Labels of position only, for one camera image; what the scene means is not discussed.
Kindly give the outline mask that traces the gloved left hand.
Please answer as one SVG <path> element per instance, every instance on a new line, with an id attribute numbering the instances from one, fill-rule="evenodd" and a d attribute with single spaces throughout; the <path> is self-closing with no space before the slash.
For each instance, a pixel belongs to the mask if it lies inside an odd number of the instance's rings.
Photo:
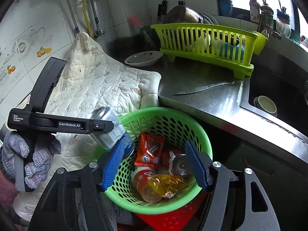
<path id="1" fill-rule="evenodd" d="M 31 153 L 30 146 L 17 131 L 9 131 L 4 137 L 1 170 L 17 191 L 32 191 L 46 181 L 54 156 L 61 154 L 61 144 L 52 134 L 38 135 L 34 142 L 34 153 Z"/>

